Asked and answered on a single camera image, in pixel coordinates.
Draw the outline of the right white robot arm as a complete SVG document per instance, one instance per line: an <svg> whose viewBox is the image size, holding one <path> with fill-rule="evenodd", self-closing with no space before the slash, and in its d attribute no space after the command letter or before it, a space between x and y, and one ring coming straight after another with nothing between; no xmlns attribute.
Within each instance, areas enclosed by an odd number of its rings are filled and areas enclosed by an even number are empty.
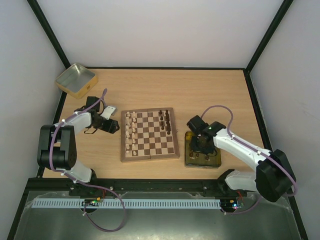
<svg viewBox="0 0 320 240"><path fill-rule="evenodd" d="M208 124L196 115L187 124L194 134L192 149L202 154L213 154L216 149L224 150L249 166L251 172L231 169L218 183L218 191L229 196L235 190L257 192L270 202L276 202L291 188L296 180L283 165L287 156L281 150L270 151L258 147L230 131L220 122Z"/></svg>

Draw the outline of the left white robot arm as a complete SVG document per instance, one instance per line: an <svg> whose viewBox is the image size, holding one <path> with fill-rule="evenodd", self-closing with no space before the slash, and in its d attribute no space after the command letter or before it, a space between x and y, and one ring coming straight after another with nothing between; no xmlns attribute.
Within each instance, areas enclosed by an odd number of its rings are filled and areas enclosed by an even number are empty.
<svg viewBox="0 0 320 240"><path fill-rule="evenodd" d="M120 129L119 123L111 119L116 111L117 108L106 105L102 97L89 96L86 104L71 116L53 125L43 125L39 134L38 165L67 176L74 183L88 184L95 180L95 171L78 159L76 135L86 134L90 128L114 134Z"/></svg>

